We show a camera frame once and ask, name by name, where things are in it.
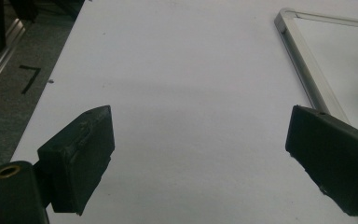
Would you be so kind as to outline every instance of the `brass insert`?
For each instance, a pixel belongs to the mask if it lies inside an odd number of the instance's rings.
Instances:
[[[11,177],[20,171],[19,165],[9,165],[0,169],[0,179]]]

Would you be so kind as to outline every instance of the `floor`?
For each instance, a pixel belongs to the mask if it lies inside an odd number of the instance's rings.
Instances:
[[[0,74],[0,164],[10,161],[74,24],[49,1],[35,3],[39,15]],[[81,8],[78,1],[73,5]],[[16,19],[8,1],[5,14],[8,27]]]

